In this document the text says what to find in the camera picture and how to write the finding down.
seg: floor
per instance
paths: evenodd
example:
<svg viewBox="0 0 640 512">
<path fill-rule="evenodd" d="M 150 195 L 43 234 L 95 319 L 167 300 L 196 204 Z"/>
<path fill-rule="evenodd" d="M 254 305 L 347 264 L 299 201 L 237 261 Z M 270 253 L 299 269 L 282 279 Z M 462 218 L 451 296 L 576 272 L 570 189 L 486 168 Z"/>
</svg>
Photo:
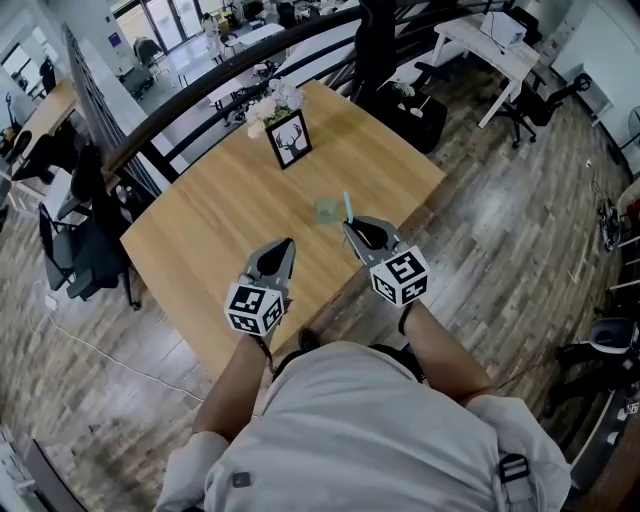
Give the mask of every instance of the floor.
<svg viewBox="0 0 640 512">
<path fill-rule="evenodd" d="M 277 22 L 277 19 L 267 19 L 269 23 Z M 243 25 L 234 30 L 234 33 L 241 36 L 251 31 L 249 25 Z M 242 45 L 238 45 L 237 51 L 241 51 Z M 233 51 L 227 50 L 225 58 L 232 57 Z M 275 55 L 271 59 L 273 62 L 284 62 L 284 53 Z M 169 98 L 175 95 L 181 89 L 180 80 L 177 76 L 177 70 L 186 68 L 189 70 L 185 77 L 188 83 L 192 83 L 199 77 L 204 75 L 216 66 L 216 63 L 208 58 L 207 42 L 204 35 L 199 35 L 182 44 L 178 48 L 169 53 L 167 57 L 163 57 L 158 61 L 158 67 L 151 68 L 151 72 L 157 76 L 155 84 L 149 88 L 138 104 L 147 113 L 151 114 L 160 105 L 164 104 Z M 255 85 L 260 79 L 252 74 L 252 70 L 247 70 L 237 77 L 238 81 L 245 87 Z M 231 102 L 228 97 L 223 100 L 223 104 Z M 195 127 L 199 126 L 212 115 L 216 113 L 209 99 L 205 98 L 196 105 L 187 110 L 171 125 L 169 125 L 163 133 L 165 137 L 175 146 Z M 193 142 L 182 153 L 183 158 L 189 163 L 195 162 L 202 154 L 206 153 L 216 142 L 231 133 L 237 125 L 224 126 L 221 121 L 212 126 L 196 141 Z"/>
<path fill-rule="evenodd" d="M 616 254 L 601 248 L 599 196 L 591 181 L 615 199 L 628 179 L 573 99 L 538 129 L 536 144 L 513 149 L 505 120 L 480 130 L 498 77 L 473 60 L 458 68 L 450 84 L 433 89 L 449 108 L 430 155 L 446 179 L 402 232 L 431 266 L 434 314 L 501 393 L 522 397 L 539 413 L 556 376 L 553 348 L 585 335 L 593 307 L 620 269 Z M 0 235 L 1 421 L 18 448 L 31 437 L 49 446 L 89 510 L 149 510 L 169 453 L 189 435 L 198 401 L 115 365 L 79 339 L 200 397 L 210 383 L 139 280 L 141 312 L 126 306 L 121 290 L 88 303 L 58 292 L 54 325 L 43 304 L 43 279 L 36 223 L 12 212 Z M 312 327 L 325 342 L 399 345 L 397 316 L 374 297 L 361 272 Z M 629 428 L 640 431 L 640 421 Z M 625 453 L 628 462 L 632 452 Z M 599 489 L 608 492 L 606 485 Z M 621 489 L 620 501 L 628 491 Z"/>
</svg>

